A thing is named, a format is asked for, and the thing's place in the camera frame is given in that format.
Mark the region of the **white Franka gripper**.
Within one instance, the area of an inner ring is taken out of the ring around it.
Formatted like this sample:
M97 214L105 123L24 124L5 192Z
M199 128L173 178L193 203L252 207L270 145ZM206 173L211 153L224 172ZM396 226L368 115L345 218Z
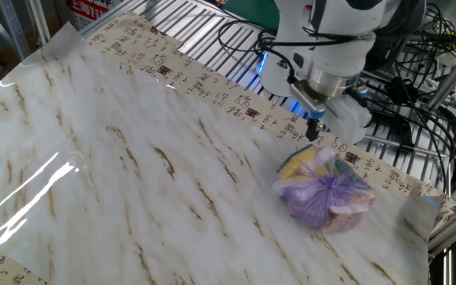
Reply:
M337 44L293 47L296 68L291 96L312 119L306 137L317 139L320 121L345 143L359 142L371 121L371 113L354 96L372 44Z

